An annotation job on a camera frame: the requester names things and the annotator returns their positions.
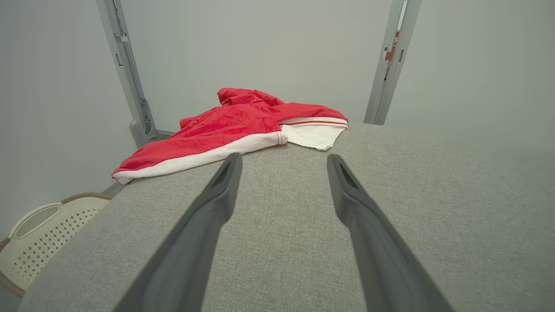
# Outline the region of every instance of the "metal door frame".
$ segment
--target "metal door frame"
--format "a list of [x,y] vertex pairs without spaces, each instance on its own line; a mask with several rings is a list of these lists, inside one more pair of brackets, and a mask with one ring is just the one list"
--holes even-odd
[[129,125],[137,148],[157,135],[149,103],[140,82],[137,64],[120,0],[97,0],[98,12],[106,33],[114,64],[122,83],[133,120]]
[[374,84],[372,86],[372,92],[370,93],[370,100],[368,102],[368,108],[364,117],[364,123],[378,125],[384,124],[387,112],[389,111],[389,106],[391,105],[393,93],[395,92],[395,87],[397,86],[397,82],[401,74],[401,69],[404,63],[403,61],[407,56],[408,45],[412,38],[412,32],[414,31],[416,18],[418,16],[422,0],[407,1],[405,15],[399,31],[397,46],[393,53],[393,57],[391,58],[391,66],[389,67],[389,72],[387,74],[388,78],[385,79],[387,64],[389,63],[385,59],[385,55],[387,51],[391,51],[393,39],[397,31],[397,25],[400,20],[403,1],[404,0],[400,1],[400,5],[397,3],[397,0],[393,0],[391,3],[391,12],[389,21],[387,22],[384,44],[382,46],[382,51],[384,51],[384,53],[380,58],[378,69],[376,70],[376,75],[374,76]]

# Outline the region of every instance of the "white wall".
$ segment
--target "white wall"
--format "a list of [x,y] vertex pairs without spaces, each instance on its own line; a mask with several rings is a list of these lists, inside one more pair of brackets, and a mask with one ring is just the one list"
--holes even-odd
[[122,0],[161,130],[219,105],[220,88],[326,105],[362,122],[391,0]]
[[555,2],[423,0],[385,125],[555,150]]
[[0,2],[0,236],[27,212],[102,192],[136,148],[97,5]]

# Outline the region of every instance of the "laundry basket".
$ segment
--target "laundry basket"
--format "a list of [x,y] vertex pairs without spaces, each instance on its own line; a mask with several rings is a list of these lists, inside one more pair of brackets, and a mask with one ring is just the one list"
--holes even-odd
[[111,199],[83,193],[24,216],[0,243],[0,284],[22,297],[48,261]]

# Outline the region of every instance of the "gray upholstered platform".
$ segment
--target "gray upholstered platform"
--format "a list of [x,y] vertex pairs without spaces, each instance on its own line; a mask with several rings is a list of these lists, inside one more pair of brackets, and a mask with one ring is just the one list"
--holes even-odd
[[[553,311],[554,155],[350,125],[327,152],[244,155],[206,311],[363,311],[326,156],[338,153],[457,311]],[[110,311],[221,162],[134,181],[52,259],[20,311]]]

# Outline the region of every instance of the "red towel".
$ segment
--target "red towel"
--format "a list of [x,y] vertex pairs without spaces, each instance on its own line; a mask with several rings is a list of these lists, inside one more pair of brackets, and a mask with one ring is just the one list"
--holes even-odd
[[347,118],[321,105],[284,103],[269,94],[224,88],[221,106],[182,119],[181,130],[167,140],[149,143],[124,160],[112,177],[120,184],[136,178],[169,174],[292,143],[327,149],[347,128]]

